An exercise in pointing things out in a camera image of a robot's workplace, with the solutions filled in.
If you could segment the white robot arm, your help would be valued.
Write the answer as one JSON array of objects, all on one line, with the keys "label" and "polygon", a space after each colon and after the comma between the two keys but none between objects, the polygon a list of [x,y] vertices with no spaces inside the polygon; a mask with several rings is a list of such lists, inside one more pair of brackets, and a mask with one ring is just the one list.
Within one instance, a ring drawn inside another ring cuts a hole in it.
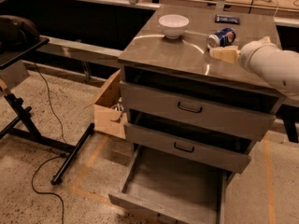
[{"label": "white robot arm", "polygon": [[289,99],[299,100],[299,53],[282,50],[269,36],[238,46],[208,47],[209,55],[227,63],[238,63]]}]

